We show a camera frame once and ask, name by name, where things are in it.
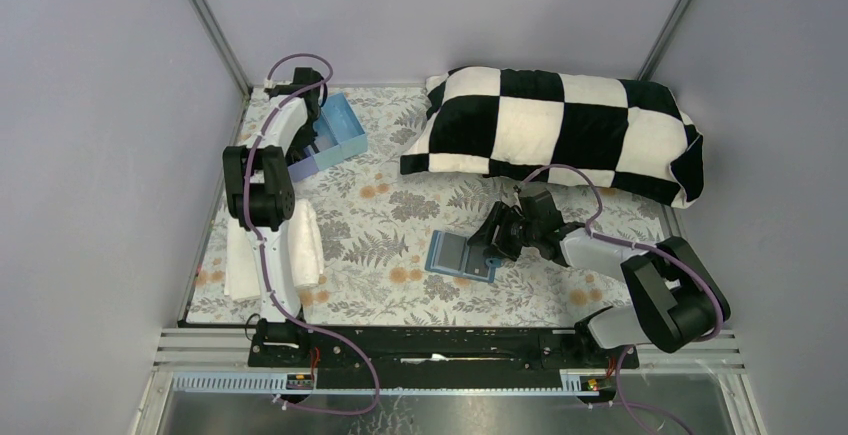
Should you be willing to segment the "blue card holder wallet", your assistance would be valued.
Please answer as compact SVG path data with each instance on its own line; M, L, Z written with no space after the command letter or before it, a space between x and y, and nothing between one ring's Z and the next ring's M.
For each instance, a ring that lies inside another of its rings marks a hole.
M494 282L502 265L482 247L469 246L466 237L443 231L433 232L425 260L428 272L485 283Z

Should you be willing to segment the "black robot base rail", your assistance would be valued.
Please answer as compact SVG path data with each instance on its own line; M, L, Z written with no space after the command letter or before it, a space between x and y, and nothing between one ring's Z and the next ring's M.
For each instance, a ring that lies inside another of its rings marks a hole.
M261 321L251 340L251 368L304 369L328 375L332 388L390 384L434 388L551 387L556 372L597 370L617 361L639 365L636 354L584 346L573 329L506 327L320 326Z

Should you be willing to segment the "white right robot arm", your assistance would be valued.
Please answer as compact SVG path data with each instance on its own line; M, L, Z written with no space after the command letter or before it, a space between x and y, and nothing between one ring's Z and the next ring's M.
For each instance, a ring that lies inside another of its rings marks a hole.
M685 239L672 236L651 245L567 222L546 189L521 193L515 206L495 203L468 244L488 258L511 261L532 247L557 265L621 280L629 304L600 310L574 326L589 349L651 344L674 353L716 336L731 315L728 301Z

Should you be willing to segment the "black and white checkered pillow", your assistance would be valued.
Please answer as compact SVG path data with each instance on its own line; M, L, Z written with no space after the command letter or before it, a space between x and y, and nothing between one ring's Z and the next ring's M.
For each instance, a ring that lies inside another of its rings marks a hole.
M704 190L704 139L672 91L652 81L484 66L425 83L421 135L403 175L469 173L592 182L684 209Z

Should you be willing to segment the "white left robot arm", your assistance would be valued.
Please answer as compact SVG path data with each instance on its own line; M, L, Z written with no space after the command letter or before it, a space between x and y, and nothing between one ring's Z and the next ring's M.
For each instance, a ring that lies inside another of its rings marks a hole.
M254 274L260 316L270 323L299 317L301 293L318 284L325 268L317 214L296 197L287 161L316 138L323 80L315 69L298 67L289 83L268 81L259 93L271 104L265 122L222 154L240 270Z

